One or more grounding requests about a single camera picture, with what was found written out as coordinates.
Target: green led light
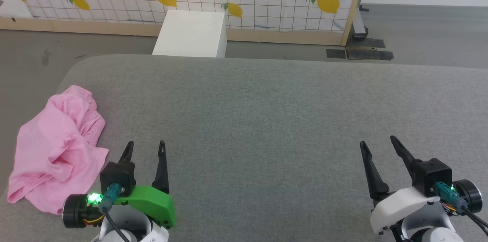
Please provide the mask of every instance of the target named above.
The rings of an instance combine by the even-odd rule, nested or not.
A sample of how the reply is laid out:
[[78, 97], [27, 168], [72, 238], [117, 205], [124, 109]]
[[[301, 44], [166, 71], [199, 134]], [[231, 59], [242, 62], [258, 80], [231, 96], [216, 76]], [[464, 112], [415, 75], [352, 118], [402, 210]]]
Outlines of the green led light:
[[88, 195], [87, 203], [88, 204], [99, 204], [102, 199], [103, 199], [103, 195], [98, 194], [98, 193], [92, 193], [92, 194]]

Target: pink shirt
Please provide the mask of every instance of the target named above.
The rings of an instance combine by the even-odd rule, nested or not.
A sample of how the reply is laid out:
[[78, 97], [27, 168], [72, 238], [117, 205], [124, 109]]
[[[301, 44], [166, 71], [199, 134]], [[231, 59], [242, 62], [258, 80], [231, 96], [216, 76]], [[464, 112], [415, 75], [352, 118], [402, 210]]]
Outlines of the pink shirt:
[[7, 200], [26, 197], [43, 212], [61, 214], [64, 200], [86, 193], [105, 163], [108, 149], [96, 147], [104, 126], [90, 91], [72, 85], [49, 98], [19, 131]]

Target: white cube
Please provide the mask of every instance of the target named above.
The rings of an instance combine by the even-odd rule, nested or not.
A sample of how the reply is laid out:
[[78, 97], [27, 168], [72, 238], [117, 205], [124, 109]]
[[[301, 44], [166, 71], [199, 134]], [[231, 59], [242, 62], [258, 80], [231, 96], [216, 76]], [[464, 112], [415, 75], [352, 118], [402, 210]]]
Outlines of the white cube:
[[225, 14], [169, 10], [154, 46], [154, 55], [225, 57]]

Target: teal connector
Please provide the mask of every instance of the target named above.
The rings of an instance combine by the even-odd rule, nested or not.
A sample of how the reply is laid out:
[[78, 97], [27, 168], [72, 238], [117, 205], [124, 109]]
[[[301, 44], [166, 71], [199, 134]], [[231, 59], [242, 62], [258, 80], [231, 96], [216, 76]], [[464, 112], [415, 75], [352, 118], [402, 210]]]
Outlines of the teal connector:
[[110, 211], [115, 200], [120, 196], [120, 185], [114, 183], [108, 187], [107, 191], [103, 195], [103, 200], [98, 205], [99, 212], [103, 213], [103, 208], [106, 208], [107, 211]]
[[462, 213], [462, 207], [467, 206], [466, 200], [459, 196], [454, 187], [449, 187], [444, 182], [437, 182], [434, 186], [434, 193], [441, 197], [444, 202], [453, 205], [458, 213]]

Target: gray fabric surface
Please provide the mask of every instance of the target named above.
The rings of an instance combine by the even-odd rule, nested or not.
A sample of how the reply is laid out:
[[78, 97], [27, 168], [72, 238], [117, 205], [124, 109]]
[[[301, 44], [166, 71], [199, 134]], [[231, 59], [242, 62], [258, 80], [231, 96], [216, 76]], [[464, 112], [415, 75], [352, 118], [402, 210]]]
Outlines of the gray fabric surface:
[[[172, 241], [394, 241], [371, 231], [359, 150], [365, 140], [391, 190], [406, 188], [390, 135], [488, 194], [487, 70], [113, 55], [78, 63], [59, 91], [71, 84], [93, 92], [109, 160], [135, 142], [139, 185], [166, 141]], [[3, 241], [87, 242], [99, 230], [66, 229], [26, 200], [4, 197], [0, 211]], [[465, 241], [486, 239], [466, 217], [453, 224]]]

